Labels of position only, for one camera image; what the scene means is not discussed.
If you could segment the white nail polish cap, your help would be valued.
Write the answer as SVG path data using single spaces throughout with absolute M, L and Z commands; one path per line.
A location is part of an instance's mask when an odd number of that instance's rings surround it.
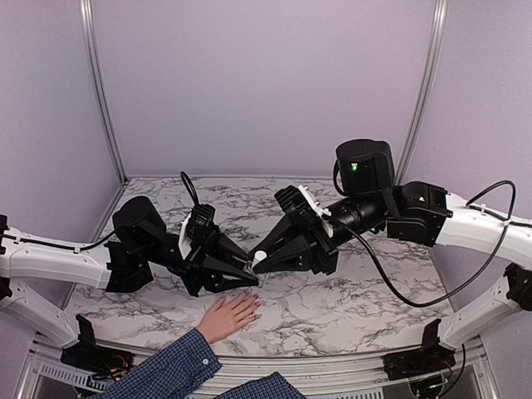
M 260 263 L 267 258 L 267 254 L 263 250 L 258 250 L 254 254 L 253 265 Z

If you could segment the clear nail polish bottle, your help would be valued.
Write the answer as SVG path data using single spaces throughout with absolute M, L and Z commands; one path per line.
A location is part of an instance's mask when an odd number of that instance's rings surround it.
M 258 280 L 258 287 L 262 288 L 267 280 L 268 274 L 267 273 L 255 273 L 254 267 L 256 266 L 258 262 L 253 259 L 246 263 L 246 266 L 244 267 L 244 272 L 252 274 L 257 280 Z

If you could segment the blue checkered sleeve forearm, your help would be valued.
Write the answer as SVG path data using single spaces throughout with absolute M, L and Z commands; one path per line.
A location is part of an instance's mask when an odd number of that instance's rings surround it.
M 210 345 L 194 328 L 94 397 L 185 398 L 220 368 Z

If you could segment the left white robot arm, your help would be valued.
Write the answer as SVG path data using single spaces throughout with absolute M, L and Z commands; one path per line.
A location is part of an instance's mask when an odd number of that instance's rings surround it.
M 26 278 L 82 284 L 109 293 L 134 293 L 154 277 L 157 264 L 178 276 L 192 296 L 258 285 L 245 271 L 246 253 L 214 223 L 214 208 L 196 205 L 192 225 L 171 233 L 149 198 L 128 200 L 112 217 L 113 230 L 98 243 L 37 237 L 1 218 L 1 309 L 48 337 L 88 370 L 105 362 L 91 323 L 71 315 L 30 288 Z

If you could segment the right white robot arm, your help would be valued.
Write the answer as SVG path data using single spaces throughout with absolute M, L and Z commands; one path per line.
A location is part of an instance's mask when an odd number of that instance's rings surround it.
M 414 181 L 396 185 L 390 146 L 356 139 L 336 149 L 333 183 L 341 199 L 321 206 L 305 186 L 288 186 L 275 199 L 283 217 L 252 251 L 255 273 L 333 273 L 342 244 L 367 231 L 391 239 L 473 249 L 507 261 L 485 293 L 449 317 L 427 325 L 411 364 L 429 372 L 470 338 L 511 314 L 531 308 L 531 225 L 512 213 L 498 214 L 477 198 Z

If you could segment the person's bare hand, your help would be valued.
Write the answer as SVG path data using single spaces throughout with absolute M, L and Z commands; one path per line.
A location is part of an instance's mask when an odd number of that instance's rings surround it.
M 258 294 L 250 291 L 242 292 L 231 301 L 223 296 L 206 311 L 196 329 L 208 344 L 214 344 L 257 321 L 260 306 Z

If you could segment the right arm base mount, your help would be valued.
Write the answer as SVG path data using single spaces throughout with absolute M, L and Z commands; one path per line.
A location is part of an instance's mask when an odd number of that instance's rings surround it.
M 419 348 L 389 353 L 382 358 L 384 371 L 390 381 L 439 372 L 455 366 L 455 349 L 443 347 L 438 337 L 440 323 L 438 318 L 425 326 Z

